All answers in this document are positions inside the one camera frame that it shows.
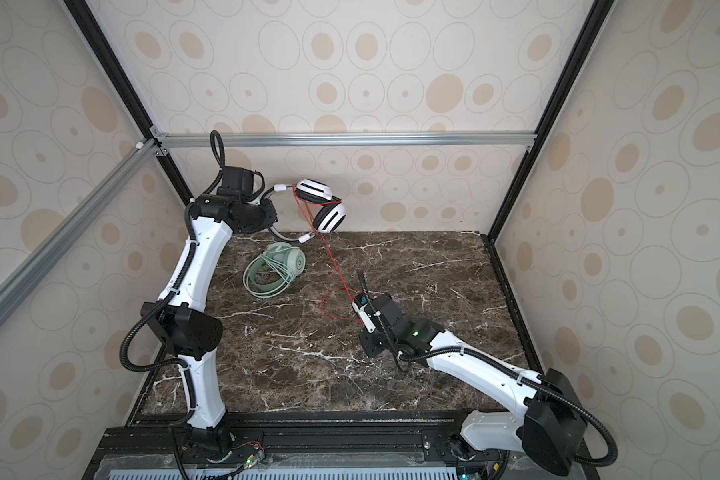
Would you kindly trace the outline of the mint green headphones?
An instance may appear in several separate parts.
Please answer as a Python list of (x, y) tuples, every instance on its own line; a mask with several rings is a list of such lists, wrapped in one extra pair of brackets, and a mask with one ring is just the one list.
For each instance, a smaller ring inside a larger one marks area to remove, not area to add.
[(256, 298), (276, 297), (304, 272), (305, 267), (306, 256), (300, 247), (275, 242), (246, 267), (243, 286)]

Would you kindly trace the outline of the white black red headphones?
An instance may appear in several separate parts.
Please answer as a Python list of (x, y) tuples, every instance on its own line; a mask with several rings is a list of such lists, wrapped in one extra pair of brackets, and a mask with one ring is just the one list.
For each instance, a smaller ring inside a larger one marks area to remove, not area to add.
[(338, 229), (346, 219), (347, 213), (342, 200), (333, 194), (332, 189), (319, 181), (303, 179), (295, 184), (276, 184), (266, 190), (259, 198), (260, 204), (274, 193), (291, 190), (295, 200), (305, 205), (306, 218), (312, 231), (298, 238), (288, 238), (274, 226), (268, 231), (278, 240), (287, 243), (305, 243), (318, 234), (330, 234)]

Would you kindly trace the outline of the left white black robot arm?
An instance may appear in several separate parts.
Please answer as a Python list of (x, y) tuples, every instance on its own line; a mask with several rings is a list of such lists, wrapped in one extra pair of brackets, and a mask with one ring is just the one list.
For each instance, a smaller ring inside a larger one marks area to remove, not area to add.
[[(264, 198), (265, 186), (258, 171), (223, 167), (206, 191), (190, 200), (184, 211), (188, 238), (176, 269), (158, 300), (142, 306), (141, 319), (120, 346), (119, 360), (131, 372), (178, 367), (188, 409), (182, 421), (195, 429), (216, 428), (226, 412), (216, 370), (223, 326), (205, 313), (210, 282), (233, 235), (257, 233), (277, 220), (272, 202)], [(144, 326), (169, 358), (145, 365), (130, 360), (130, 344)]]

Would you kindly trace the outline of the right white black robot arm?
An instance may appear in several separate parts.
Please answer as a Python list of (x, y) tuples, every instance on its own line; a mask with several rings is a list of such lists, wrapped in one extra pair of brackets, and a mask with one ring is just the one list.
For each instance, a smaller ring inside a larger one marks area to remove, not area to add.
[(473, 411), (455, 441), (469, 453), (521, 452), (551, 474), (566, 476), (573, 464), (603, 468), (618, 458), (608, 428), (580, 403), (567, 377), (513, 366), (468, 345), (442, 325), (412, 320), (391, 296), (357, 294), (352, 302), (364, 329), (367, 356), (390, 352), (399, 364), (420, 364), (448, 374), (504, 407), (502, 414)]

